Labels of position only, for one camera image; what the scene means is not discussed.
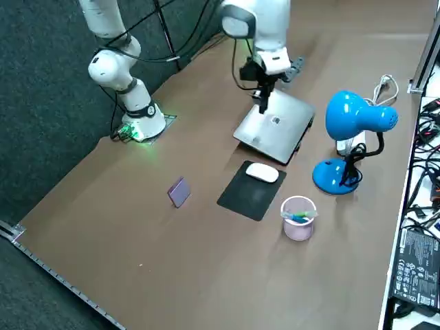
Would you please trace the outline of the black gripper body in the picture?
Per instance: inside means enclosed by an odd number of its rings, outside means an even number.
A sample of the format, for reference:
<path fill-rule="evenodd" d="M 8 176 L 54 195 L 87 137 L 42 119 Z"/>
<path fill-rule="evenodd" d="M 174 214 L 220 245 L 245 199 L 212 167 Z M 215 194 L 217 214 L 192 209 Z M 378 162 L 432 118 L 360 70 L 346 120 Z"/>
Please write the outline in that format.
<path fill-rule="evenodd" d="M 268 75 L 264 67 L 261 67 L 257 62 L 247 57 L 244 66 L 239 69 L 239 79 L 240 81 L 255 82 L 255 87 L 244 87 L 239 86 L 240 89 L 251 91 L 257 89 L 267 89 L 272 91 L 274 89 L 275 83 L 278 80 L 278 75 Z"/>

